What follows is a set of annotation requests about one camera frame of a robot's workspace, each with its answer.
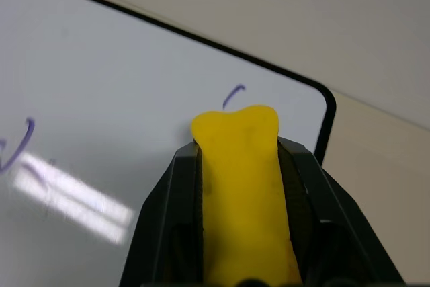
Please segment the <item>black-framed whiteboard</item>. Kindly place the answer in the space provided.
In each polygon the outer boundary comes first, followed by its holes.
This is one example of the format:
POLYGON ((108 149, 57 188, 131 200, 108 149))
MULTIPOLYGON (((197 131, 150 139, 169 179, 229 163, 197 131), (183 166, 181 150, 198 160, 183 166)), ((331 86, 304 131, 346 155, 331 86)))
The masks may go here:
POLYGON ((0 287, 117 287, 192 119, 253 104, 324 156, 316 81, 98 0, 0 0, 0 287))

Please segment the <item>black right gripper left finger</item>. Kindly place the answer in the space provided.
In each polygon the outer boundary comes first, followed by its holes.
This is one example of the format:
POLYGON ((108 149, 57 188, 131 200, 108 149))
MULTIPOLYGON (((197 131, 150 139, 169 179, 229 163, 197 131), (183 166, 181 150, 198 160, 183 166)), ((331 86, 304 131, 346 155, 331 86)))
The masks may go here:
POLYGON ((203 285, 202 154, 178 149, 144 201, 119 287, 203 285))

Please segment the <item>yellow sponge eraser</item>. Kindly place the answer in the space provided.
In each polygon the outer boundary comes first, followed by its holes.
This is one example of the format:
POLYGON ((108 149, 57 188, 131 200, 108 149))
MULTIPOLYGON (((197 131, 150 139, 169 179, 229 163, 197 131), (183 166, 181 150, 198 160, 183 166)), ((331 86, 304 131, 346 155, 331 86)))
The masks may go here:
POLYGON ((300 284, 269 107, 205 112, 191 123, 202 154, 203 279, 235 286, 300 284))

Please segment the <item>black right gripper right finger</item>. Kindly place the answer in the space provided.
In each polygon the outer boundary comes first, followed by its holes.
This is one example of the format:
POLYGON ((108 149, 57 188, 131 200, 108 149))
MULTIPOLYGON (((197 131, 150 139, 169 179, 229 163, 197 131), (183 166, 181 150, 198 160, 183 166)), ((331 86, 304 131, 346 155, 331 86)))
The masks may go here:
POLYGON ((279 138, 290 238, 304 287, 388 287, 404 280, 355 200, 303 145, 279 138))

